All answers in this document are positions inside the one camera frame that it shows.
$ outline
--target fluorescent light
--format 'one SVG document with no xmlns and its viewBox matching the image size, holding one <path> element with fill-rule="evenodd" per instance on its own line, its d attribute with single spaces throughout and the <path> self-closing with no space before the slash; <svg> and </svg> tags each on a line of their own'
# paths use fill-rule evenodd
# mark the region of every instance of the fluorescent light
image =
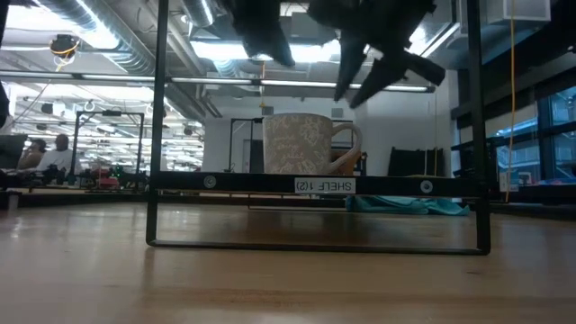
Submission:
<svg viewBox="0 0 576 324">
<path fill-rule="evenodd" d="M 385 90 L 387 91 L 398 91 L 398 92 L 416 92 L 425 93 L 428 92 L 427 86 L 417 86 L 417 85 L 388 85 Z"/>
<path fill-rule="evenodd" d="M 191 41 L 196 54 L 205 59 L 228 60 L 228 59 L 249 59 L 240 42 L 202 42 Z M 340 43 L 332 40 L 323 46 L 290 44 L 292 57 L 296 62 L 315 63 L 330 61 L 332 55 L 340 54 Z M 256 59 L 270 60 L 266 55 Z"/>
<path fill-rule="evenodd" d="M 241 78 L 219 78 L 219 77 L 173 77 L 176 83 L 191 83 L 201 85 L 225 85 L 225 86 L 250 86 L 252 80 Z"/>
<path fill-rule="evenodd" d="M 283 80 L 262 80 L 262 86 L 302 86 L 333 89 L 334 82 L 311 82 L 311 81 L 283 81 Z"/>
<path fill-rule="evenodd" d="M 336 87 L 336 83 L 333 82 L 309 82 L 309 81 L 281 81 L 281 80 L 262 80 L 262 86 L 303 86 L 303 87 L 314 87 L 314 88 L 328 88 L 332 89 Z M 360 89 L 362 85 L 352 84 L 350 89 Z M 428 92 L 427 86 L 419 85 L 389 85 L 384 90 L 386 91 L 398 91 L 398 92 L 413 92 L 413 93 L 424 93 Z"/>
<path fill-rule="evenodd" d="M 154 82 L 153 76 L 83 74 L 82 78 L 94 81 Z"/>
<path fill-rule="evenodd" d="M 51 11 L 39 7 L 10 5 L 6 17 L 6 29 L 25 31 L 63 31 L 72 32 L 75 25 Z"/>
<path fill-rule="evenodd" d="M 434 53 L 434 51 L 436 51 L 440 47 L 440 45 L 442 45 L 446 40 L 448 40 L 448 38 L 450 38 L 458 29 L 460 29 L 459 22 L 455 23 L 452 27 L 450 27 L 450 29 L 447 32 L 445 32 L 444 35 L 442 35 L 442 37 L 434 41 L 434 43 L 430 45 L 430 47 L 426 49 L 426 51 L 422 53 L 422 55 L 420 56 L 422 58 L 429 57 L 432 53 Z"/>
<path fill-rule="evenodd" d="M 409 41 L 412 43 L 408 51 L 419 55 L 423 50 L 426 49 L 426 30 L 422 27 L 418 27 L 410 36 Z"/>
<path fill-rule="evenodd" d="M 0 77 L 21 77 L 21 78 L 42 78 L 42 79 L 64 79 L 69 80 L 74 77 L 70 73 L 58 72 L 31 72 L 31 71 L 0 71 Z"/>
<path fill-rule="evenodd" d="M 61 19 L 57 14 L 37 1 L 38 7 L 11 5 L 6 20 L 6 29 L 73 32 L 94 48 L 109 50 L 116 48 L 120 41 L 114 34 L 104 26 L 83 0 L 76 0 L 76 2 L 95 21 L 96 27 L 91 31 L 87 31 L 69 20 Z"/>
<path fill-rule="evenodd" d="M 107 131 L 107 132 L 111 132 L 111 133 L 116 132 L 116 129 L 112 126 L 98 125 L 98 126 L 96 126 L 96 128 L 100 129 L 102 131 Z"/>
</svg>

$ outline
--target yellow cable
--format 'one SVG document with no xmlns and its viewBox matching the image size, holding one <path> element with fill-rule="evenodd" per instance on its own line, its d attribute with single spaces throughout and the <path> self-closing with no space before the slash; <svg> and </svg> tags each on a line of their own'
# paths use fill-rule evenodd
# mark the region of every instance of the yellow cable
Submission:
<svg viewBox="0 0 576 324">
<path fill-rule="evenodd" d="M 506 186 L 506 203 L 510 201 L 510 185 L 512 181 L 512 148 L 514 146 L 514 124 L 516 119 L 516 42 L 514 37 L 514 13 L 516 10 L 516 0 L 512 0 L 510 12 L 510 83 L 512 86 L 512 124 L 510 126 L 510 143 L 508 146 L 508 185 Z"/>
<path fill-rule="evenodd" d="M 72 52 L 73 50 L 77 49 L 77 48 L 78 48 L 78 45 L 80 45 L 80 41 L 77 41 L 77 42 L 76 42 L 76 45 L 74 45 L 74 46 L 73 46 L 72 48 L 70 48 L 70 49 L 65 49 L 65 50 L 62 50 L 62 51 L 56 51 L 56 50 L 52 50 L 52 49 L 51 49 L 50 51 L 51 51 L 53 54 L 55 54 L 55 55 L 69 54 L 69 53 Z"/>
</svg>

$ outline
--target black frame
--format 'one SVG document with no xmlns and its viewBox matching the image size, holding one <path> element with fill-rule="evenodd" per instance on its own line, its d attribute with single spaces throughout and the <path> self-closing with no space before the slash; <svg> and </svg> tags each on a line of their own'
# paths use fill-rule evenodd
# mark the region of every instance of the black frame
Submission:
<svg viewBox="0 0 576 324">
<path fill-rule="evenodd" d="M 228 173 L 162 172 L 160 154 L 162 147 L 162 118 L 164 110 L 164 86 L 167 80 L 167 23 L 168 0 L 158 4 L 156 75 L 154 82 L 154 115 L 152 123 L 152 160 L 150 166 L 150 191 L 146 223 L 146 242 L 152 247 L 166 248 L 218 248 L 317 252 L 370 252 L 426 255 L 484 256 L 491 251 L 490 211 L 486 183 L 487 155 L 482 98 L 482 43 L 479 0 L 468 0 L 470 50 L 470 97 L 472 102 L 472 127 L 474 139 L 476 179 L 446 178 L 400 178 L 356 177 L 356 194 L 409 195 L 428 197 L 475 198 L 476 201 L 476 248 L 414 248 L 414 247 L 355 247 L 290 244 L 246 244 L 205 241 L 168 241 L 157 238 L 158 191 L 163 189 L 186 189 L 205 192 L 243 193 L 294 193 L 295 177 L 301 175 L 252 175 Z"/>
<path fill-rule="evenodd" d="M 74 144 L 72 145 L 72 166 L 70 167 L 70 175 L 74 175 L 76 163 L 76 154 L 77 154 L 77 146 L 78 146 L 78 133 L 80 132 L 80 117 L 82 115 L 91 115 L 92 118 L 94 115 L 100 114 L 102 116 L 107 117 L 121 117 L 122 115 L 132 115 L 132 116 L 139 116 L 140 117 L 140 127 L 139 127 L 139 137 L 138 137 L 138 160 L 136 161 L 136 175 L 140 173 L 140 160 L 142 159 L 142 137 L 144 136 L 144 113 L 142 112 L 116 112 L 116 111 L 103 111 L 103 112 L 76 112 L 76 125 L 74 127 Z M 134 190 L 138 191 L 138 182 L 134 185 Z"/>
</svg>

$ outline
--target shelf label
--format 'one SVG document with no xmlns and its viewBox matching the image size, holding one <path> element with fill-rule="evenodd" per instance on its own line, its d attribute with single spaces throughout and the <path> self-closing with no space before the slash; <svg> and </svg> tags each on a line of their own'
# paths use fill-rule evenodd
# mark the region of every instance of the shelf label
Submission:
<svg viewBox="0 0 576 324">
<path fill-rule="evenodd" d="M 294 192 L 297 194 L 355 194 L 356 179 L 297 177 L 294 179 Z"/>
</svg>

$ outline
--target person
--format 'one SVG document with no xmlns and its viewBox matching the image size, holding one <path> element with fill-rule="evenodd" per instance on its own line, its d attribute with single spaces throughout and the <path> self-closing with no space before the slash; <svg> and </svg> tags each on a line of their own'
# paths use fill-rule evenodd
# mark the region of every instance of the person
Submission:
<svg viewBox="0 0 576 324">
<path fill-rule="evenodd" d="M 54 165 L 59 171 L 64 171 L 66 174 L 70 172 L 70 168 L 72 167 L 72 150 L 68 149 L 68 136 L 64 134 L 58 135 L 55 144 L 56 149 L 44 154 L 42 161 L 36 166 L 36 171 L 46 171 L 50 166 Z M 74 161 L 74 165 L 75 174 L 82 171 L 78 160 Z"/>
<path fill-rule="evenodd" d="M 33 139 L 24 155 L 18 162 L 19 170 L 36 168 L 46 153 L 46 142 L 42 139 Z"/>
</svg>

